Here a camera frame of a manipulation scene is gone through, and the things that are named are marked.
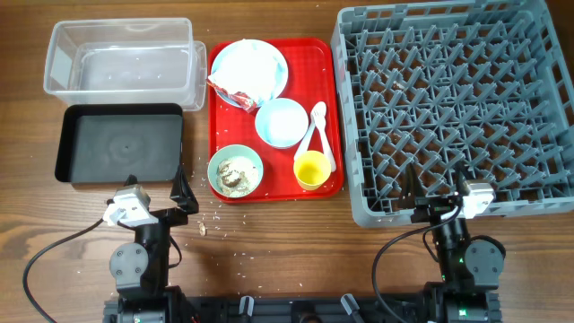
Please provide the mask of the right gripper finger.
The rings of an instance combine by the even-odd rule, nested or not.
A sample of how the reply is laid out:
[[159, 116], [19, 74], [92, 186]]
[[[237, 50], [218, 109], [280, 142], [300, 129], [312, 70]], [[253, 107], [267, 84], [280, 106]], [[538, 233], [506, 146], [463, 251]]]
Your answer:
[[455, 164], [455, 185], [457, 193], [460, 196], [466, 195], [465, 181], [467, 179], [467, 169], [463, 161], [457, 161]]
[[405, 168], [402, 190], [399, 197], [399, 206], [403, 209], [416, 208], [422, 205], [424, 192], [422, 184], [416, 174], [414, 166], [409, 163]]

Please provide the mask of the food scraps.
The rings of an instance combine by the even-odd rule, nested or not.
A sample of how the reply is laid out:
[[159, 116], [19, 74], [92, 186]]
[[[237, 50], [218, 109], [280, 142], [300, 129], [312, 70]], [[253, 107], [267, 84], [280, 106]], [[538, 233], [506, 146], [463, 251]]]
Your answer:
[[223, 160], [217, 167], [217, 185], [226, 197], [239, 198], [250, 194], [259, 180], [257, 166], [247, 157], [232, 157]]

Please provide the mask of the green bowl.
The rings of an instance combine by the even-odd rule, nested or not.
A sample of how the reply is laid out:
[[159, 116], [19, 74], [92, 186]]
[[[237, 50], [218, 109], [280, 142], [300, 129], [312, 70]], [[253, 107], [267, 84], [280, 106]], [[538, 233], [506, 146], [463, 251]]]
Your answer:
[[229, 159], [232, 157], [237, 157], [237, 156], [247, 157], [253, 163], [255, 163], [255, 165], [257, 166], [257, 168], [259, 170], [259, 174], [260, 174], [260, 180], [259, 180], [257, 187], [259, 186], [259, 184], [261, 183], [261, 181], [263, 179], [263, 175], [264, 175], [263, 162], [262, 162], [262, 159], [259, 157], [259, 155], [253, 149], [251, 149], [245, 145], [242, 145], [242, 144], [232, 144], [232, 145], [225, 146], [222, 149], [218, 150], [213, 155], [213, 157], [209, 161], [208, 169], [207, 169], [207, 175], [208, 175], [210, 185], [212, 186], [213, 190], [215, 192], [217, 192], [218, 194], [220, 194], [221, 196], [226, 197], [217, 185], [217, 181], [216, 181], [217, 167], [223, 160], [226, 160], [226, 159]]

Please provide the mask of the yellow plastic cup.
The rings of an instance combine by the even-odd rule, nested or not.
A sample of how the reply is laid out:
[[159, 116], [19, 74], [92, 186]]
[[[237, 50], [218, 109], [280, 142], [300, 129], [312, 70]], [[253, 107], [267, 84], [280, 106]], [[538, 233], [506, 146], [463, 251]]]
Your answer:
[[304, 190], [316, 190], [330, 177], [331, 163], [321, 152], [306, 151], [295, 160], [293, 172]]

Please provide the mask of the red snack wrapper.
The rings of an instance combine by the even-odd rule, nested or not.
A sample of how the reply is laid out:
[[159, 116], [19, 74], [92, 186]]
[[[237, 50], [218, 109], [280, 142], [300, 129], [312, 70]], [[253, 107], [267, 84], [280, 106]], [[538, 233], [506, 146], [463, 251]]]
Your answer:
[[250, 113], [257, 107], [257, 102], [247, 96], [244, 92], [229, 93], [219, 85], [207, 81], [207, 84], [212, 87], [215, 92], [227, 103], [236, 108], [240, 108]]

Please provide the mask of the light blue bowl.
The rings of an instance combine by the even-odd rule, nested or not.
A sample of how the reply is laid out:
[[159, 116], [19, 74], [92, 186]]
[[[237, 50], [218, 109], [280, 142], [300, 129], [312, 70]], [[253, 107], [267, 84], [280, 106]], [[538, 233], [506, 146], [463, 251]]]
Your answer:
[[308, 127], [308, 113], [295, 100], [270, 100], [256, 114], [257, 135], [276, 149], [287, 149], [296, 145], [306, 134]]

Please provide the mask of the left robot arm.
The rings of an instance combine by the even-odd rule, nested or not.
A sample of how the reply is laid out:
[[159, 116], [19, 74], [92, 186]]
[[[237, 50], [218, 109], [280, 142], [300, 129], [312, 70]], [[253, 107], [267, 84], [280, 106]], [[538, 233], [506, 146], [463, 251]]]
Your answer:
[[170, 249], [178, 245], [170, 234], [173, 227], [188, 224], [188, 216], [198, 212], [198, 203], [184, 169], [177, 168], [170, 199], [174, 207], [152, 211], [151, 198], [137, 177], [108, 201], [102, 220], [135, 234], [135, 239], [119, 246], [109, 261], [118, 298], [104, 304], [103, 323], [192, 323], [200, 320], [178, 286], [169, 285]]

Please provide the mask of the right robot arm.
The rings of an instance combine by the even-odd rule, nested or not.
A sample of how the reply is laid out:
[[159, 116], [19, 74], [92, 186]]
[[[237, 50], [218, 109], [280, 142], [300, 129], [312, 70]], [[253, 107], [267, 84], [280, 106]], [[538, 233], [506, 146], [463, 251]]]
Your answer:
[[468, 219], [482, 214], [494, 189], [475, 179], [462, 162], [455, 164], [455, 192], [426, 196], [413, 165], [405, 169], [399, 205], [413, 209], [414, 223], [429, 223], [442, 280], [425, 284], [417, 301], [417, 322], [502, 321], [499, 277], [506, 250], [490, 236], [471, 236]]

